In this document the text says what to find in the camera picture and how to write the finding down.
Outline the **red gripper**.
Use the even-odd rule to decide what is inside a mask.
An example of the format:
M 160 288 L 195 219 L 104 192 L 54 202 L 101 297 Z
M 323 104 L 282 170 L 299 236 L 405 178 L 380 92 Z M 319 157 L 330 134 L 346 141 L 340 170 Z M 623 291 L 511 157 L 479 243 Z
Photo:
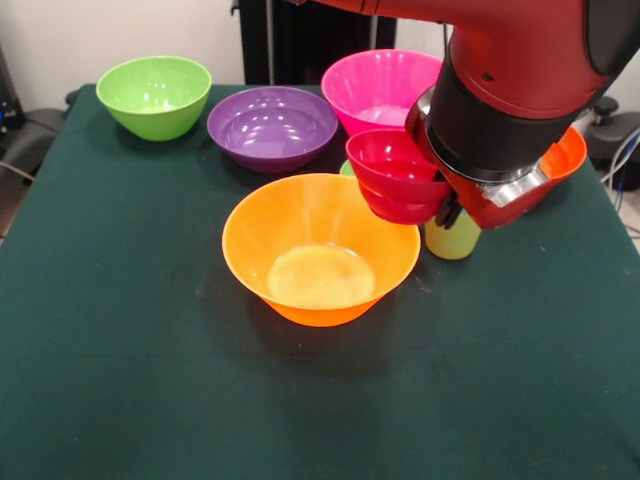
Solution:
M 405 130 L 425 160 L 436 167 L 435 180 L 451 188 L 436 211 L 434 222 L 438 227 L 451 229 L 466 212 L 480 228 L 495 229 L 513 222 L 544 198 L 551 180 L 540 162 L 496 182 L 466 177 L 447 166 L 433 152 L 427 136 L 430 103 L 429 99 L 419 99 L 412 105 Z

